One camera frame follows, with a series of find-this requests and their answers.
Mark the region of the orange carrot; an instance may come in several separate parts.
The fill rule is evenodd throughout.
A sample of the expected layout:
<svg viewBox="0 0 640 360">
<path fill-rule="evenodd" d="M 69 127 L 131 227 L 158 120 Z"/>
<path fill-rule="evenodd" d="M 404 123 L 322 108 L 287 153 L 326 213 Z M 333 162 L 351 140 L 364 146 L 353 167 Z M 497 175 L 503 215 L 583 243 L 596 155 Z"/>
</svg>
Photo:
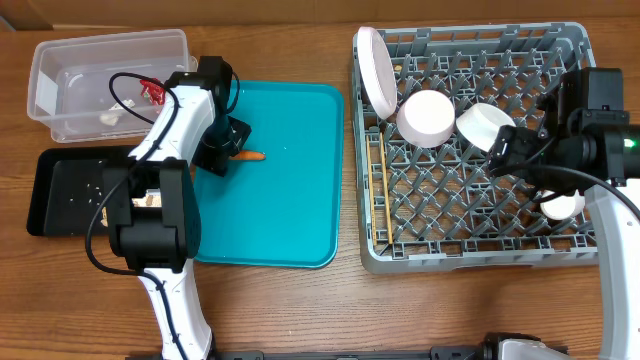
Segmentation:
<svg viewBox="0 0 640 360">
<path fill-rule="evenodd" d="M 248 150 L 243 150 L 232 157 L 234 161 L 263 161 L 265 159 L 266 155 L 264 153 Z"/>
</svg>

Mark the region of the white bowl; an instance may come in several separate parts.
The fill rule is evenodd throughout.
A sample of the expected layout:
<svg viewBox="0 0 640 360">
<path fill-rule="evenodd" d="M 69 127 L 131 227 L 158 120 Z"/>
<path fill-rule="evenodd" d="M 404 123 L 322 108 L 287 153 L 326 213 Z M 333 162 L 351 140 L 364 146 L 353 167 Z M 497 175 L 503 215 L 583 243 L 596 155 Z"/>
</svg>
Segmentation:
<svg viewBox="0 0 640 360">
<path fill-rule="evenodd" d="M 496 106 L 477 103 L 456 119 L 458 132 L 473 146 L 488 152 L 501 126 L 515 127 L 513 119 Z"/>
</svg>

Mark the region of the white cup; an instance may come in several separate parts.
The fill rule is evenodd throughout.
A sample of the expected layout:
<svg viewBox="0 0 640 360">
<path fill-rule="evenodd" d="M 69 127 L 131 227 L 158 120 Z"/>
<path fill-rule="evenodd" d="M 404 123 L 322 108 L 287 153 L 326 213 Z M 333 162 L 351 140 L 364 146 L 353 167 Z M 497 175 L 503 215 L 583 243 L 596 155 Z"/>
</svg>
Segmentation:
<svg viewBox="0 0 640 360">
<path fill-rule="evenodd" d="M 560 196 L 540 204 L 542 213 L 551 220 L 565 220 L 580 214 L 585 207 L 585 197 L 576 191 L 571 196 Z"/>
</svg>

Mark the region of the red snack wrapper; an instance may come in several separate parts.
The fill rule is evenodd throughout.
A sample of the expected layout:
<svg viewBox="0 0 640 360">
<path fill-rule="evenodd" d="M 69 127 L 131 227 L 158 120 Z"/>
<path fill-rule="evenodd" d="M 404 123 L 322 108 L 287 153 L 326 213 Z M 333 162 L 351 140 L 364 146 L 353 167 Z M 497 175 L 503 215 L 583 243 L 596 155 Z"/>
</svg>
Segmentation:
<svg viewBox="0 0 640 360">
<path fill-rule="evenodd" d="M 165 90 L 161 85 L 157 85 L 148 80 L 140 80 L 142 90 L 140 95 L 154 106 L 160 106 L 165 103 Z"/>
</svg>

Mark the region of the peanut pile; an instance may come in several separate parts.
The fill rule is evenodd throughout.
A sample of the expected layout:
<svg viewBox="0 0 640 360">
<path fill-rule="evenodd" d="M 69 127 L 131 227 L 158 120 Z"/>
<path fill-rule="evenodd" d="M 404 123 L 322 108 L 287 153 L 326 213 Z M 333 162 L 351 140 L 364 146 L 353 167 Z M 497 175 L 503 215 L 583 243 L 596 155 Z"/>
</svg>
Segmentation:
<svg viewBox="0 0 640 360">
<path fill-rule="evenodd" d="M 79 233 L 88 228 L 106 195 L 107 189 L 103 185 L 85 183 L 78 190 L 72 190 L 69 195 L 62 197 L 62 204 L 66 206 L 63 219 L 79 227 L 78 230 L 72 230 L 72 233 Z M 142 197 L 133 198 L 132 204 L 134 207 L 160 207 L 160 192 L 158 189 L 147 190 Z"/>
</svg>

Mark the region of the white tissue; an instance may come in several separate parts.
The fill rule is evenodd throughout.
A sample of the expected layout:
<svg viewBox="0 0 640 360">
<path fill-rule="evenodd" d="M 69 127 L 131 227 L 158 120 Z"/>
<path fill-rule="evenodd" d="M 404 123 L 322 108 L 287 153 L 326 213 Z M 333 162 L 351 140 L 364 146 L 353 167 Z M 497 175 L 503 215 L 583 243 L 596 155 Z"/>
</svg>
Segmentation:
<svg viewBox="0 0 640 360">
<path fill-rule="evenodd" d="M 135 102 L 132 99 L 126 99 L 123 101 L 124 105 L 116 103 L 111 108 L 102 112 L 99 115 L 99 121 L 106 126 L 115 127 L 120 119 L 128 114 L 126 108 L 131 108 L 135 106 Z"/>
</svg>

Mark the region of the wooden chopstick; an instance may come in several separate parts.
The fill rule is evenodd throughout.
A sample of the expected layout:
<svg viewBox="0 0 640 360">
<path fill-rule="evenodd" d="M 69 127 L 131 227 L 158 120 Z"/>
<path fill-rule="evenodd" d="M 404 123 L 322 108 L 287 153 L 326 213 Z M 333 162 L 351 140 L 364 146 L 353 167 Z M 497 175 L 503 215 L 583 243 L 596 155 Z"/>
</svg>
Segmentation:
<svg viewBox="0 0 640 360">
<path fill-rule="evenodd" d="M 387 229 L 388 244 L 392 246 L 393 245 L 393 224 L 391 221 L 391 212 L 390 212 L 389 188 L 388 188 L 387 167 L 386 167 L 387 165 L 386 152 L 385 152 L 385 142 L 384 142 L 383 133 L 379 132 L 378 137 L 379 137 L 379 153 L 380 153 L 380 163 L 381 163 L 381 172 L 382 172 L 384 206 L 385 206 L 385 223 L 386 223 L 386 229 Z"/>
<path fill-rule="evenodd" d="M 372 160 L 371 160 L 371 146 L 369 137 L 365 136 L 366 141 L 366 160 L 367 160 L 367 176 L 368 176 L 368 190 L 369 190 L 369 204 L 370 204 L 370 212 L 371 212 L 371 232 L 372 232 L 372 243 L 373 247 L 378 244 L 377 237 L 377 225 L 376 225 L 376 213 L 375 213 L 375 195 L 374 195 L 374 187 L 373 187 L 373 170 L 372 170 Z"/>
</svg>

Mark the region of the white plate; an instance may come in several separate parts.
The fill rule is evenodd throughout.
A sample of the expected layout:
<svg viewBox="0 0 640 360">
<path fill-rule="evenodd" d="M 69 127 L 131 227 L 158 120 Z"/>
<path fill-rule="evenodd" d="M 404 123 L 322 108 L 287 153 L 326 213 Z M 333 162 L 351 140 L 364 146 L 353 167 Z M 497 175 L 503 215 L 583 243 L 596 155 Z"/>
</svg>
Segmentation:
<svg viewBox="0 0 640 360">
<path fill-rule="evenodd" d="M 362 82 L 368 99 L 381 119 L 396 111 L 397 85 L 390 54 L 381 34 L 372 27 L 360 27 L 356 51 Z"/>
</svg>

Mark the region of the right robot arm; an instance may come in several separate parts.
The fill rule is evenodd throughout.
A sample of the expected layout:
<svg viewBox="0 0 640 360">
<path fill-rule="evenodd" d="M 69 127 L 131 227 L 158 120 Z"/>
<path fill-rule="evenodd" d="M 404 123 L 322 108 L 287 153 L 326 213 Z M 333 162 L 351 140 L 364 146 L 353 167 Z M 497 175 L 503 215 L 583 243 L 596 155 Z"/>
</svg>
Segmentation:
<svg viewBox="0 0 640 360">
<path fill-rule="evenodd" d="M 564 73 L 537 102 L 539 130 L 501 127 L 488 160 L 496 177 L 584 196 L 599 256 L 602 359 L 639 356 L 639 128 L 623 90 L 618 68 Z"/>
</svg>

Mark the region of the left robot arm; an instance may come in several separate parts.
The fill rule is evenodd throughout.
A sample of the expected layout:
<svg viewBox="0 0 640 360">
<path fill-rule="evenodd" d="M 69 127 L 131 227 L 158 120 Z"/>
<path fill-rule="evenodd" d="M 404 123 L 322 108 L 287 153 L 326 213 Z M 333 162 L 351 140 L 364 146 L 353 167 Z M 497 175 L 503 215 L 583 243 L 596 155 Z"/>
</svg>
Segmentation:
<svg viewBox="0 0 640 360">
<path fill-rule="evenodd" d="M 204 317 L 194 258 L 201 217 L 190 167 L 218 176 L 251 132 L 231 117 L 240 95 L 232 70 L 175 72 L 161 84 L 165 102 L 143 141 L 105 170 L 112 252 L 123 276 L 137 278 L 152 304 L 163 359 L 212 359 L 213 330 Z"/>
</svg>

